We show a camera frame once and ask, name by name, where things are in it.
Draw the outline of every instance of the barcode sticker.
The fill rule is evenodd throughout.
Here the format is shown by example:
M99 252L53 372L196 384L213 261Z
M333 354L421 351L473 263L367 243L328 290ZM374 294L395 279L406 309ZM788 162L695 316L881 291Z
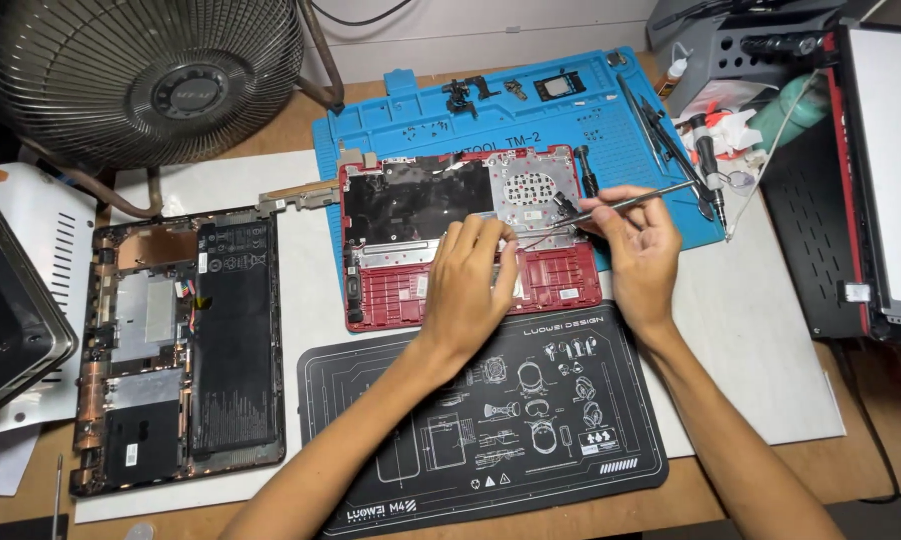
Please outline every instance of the barcode sticker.
M417 276L417 290L416 292L417 298L427 298L428 297L428 277L427 276Z
M493 272L491 274L491 284L497 284L499 273L501 273L501 265L494 264ZM521 281L521 277L521 274L516 275L516 280L514 281L514 294L511 295L514 298L524 298L524 283Z
M124 467L133 467L138 464L138 443L127 445L124 453Z

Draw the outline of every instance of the black mouse pad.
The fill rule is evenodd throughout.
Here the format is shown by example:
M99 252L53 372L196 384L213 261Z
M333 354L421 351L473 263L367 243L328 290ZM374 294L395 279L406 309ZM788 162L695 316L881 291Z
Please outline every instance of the black mouse pad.
M384 373L417 332L305 352L307 444ZM617 307L504 320L457 377L384 440L322 530L360 538L657 487L668 460Z

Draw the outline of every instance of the wooden desk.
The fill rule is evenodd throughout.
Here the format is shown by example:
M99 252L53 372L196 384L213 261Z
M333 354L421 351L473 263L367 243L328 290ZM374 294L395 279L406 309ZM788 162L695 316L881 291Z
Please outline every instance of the wooden desk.
M650 55L639 55L653 72ZM421 87L443 84L479 72L419 77ZM349 84L348 103L385 95L383 81ZM324 110L302 95L295 95L274 122L254 137L223 155L239 158L313 148L311 123ZM834 394L847 429L846 437L780 445L778 455L824 503L887 495L891 491L885 471L827 347L815 344L821 366L830 375ZM901 488L901 390L895 386L874 354L852 353L861 391L887 448ZM36 518L53 511L57 455L64 455L64 474L77 468L71 452L73 423L49 425L37 440L34 454L15 497L0 497L0 523ZM73 502L63 487L60 511L70 515L70 538L121 539L137 522L156 529L157 540L215 538L242 502L219 504L111 521L73 524ZM658 489L604 497L502 518L470 521L399 533L390 538L470 540L472 538L584 539L611 534L678 527L725 518L703 471L693 457L670 460L670 476Z

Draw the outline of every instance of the electric fan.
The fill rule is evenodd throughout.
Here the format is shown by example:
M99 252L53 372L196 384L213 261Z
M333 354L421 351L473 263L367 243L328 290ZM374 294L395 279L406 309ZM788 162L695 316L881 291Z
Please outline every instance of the electric fan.
M328 109L343 84L311 0L0 0L0 122L107 203L161 210L158 166L263 128L294 85ZM307 23L333 93L299 76ZM149 167L136 208L84 171Z

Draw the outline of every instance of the hand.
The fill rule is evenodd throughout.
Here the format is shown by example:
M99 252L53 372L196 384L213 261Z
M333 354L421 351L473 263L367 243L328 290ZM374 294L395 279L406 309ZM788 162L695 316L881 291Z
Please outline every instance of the hand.
M581 209L593 209L585 230L611 245L613 300L634 334L648 347L675 330L671 313L681 233L659 197L623 209L624 219L606 203L653 191L634 185L601 189L597 198L582 199Z
M494 254L501 239L507 245L494 284ZM510 310L518 275L516 250L517 235L499 219L472 214L447 227L430 264L426 314L412 344L420 352L413 354L418 362L431 362L435 387L457 375Z

